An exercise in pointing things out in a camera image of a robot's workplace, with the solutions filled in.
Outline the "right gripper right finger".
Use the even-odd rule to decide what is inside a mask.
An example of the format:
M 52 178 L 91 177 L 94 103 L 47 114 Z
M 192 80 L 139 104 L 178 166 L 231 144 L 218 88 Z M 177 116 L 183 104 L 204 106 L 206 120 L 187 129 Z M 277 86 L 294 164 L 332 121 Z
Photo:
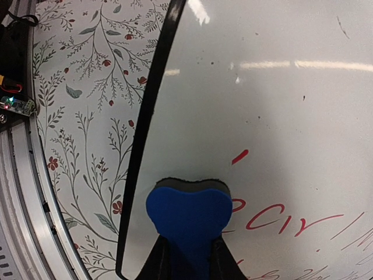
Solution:
M 212 280 L 246 280 L 222 236 L 212 243 L 211 252 Z

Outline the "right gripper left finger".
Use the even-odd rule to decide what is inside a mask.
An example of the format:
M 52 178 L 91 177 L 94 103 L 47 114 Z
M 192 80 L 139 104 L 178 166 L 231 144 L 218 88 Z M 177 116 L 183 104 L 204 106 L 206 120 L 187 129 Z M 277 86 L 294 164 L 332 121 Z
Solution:
M 163 236 L 158 236 L 136 280 L 170 280 L 170 245 Z

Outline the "blue whiteboard eraser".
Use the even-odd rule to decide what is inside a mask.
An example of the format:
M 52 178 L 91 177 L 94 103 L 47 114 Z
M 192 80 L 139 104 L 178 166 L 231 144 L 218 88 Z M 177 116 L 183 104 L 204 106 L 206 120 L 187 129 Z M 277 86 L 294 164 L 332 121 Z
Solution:
M 230 190 L 218 179 L 164 178 L 146 199 L 146 211 L 170 248 L 172 279 L 209 279 L 212 243 L 231 219 Z

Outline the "white whiteboard black frame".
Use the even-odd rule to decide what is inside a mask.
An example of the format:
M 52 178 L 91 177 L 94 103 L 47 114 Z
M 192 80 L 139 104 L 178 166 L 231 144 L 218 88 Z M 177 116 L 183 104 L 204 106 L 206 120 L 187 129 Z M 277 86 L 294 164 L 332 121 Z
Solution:
M 167 177 L 230 190 L 247 279 L 372 278 L 372 2 L 171 1 L 136 122 L 117 274 Z

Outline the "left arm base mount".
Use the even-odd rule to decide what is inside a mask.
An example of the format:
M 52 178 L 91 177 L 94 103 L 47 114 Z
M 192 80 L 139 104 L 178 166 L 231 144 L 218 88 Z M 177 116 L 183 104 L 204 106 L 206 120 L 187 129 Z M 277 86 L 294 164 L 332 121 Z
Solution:
M 24 121 L 36 112 L 36 104 L 27 95 L 26 59 L 29 31 L 38 25 L 34 15 L 18 16 L 10 11 L 12 1 L 1 1 L 1 131 Z

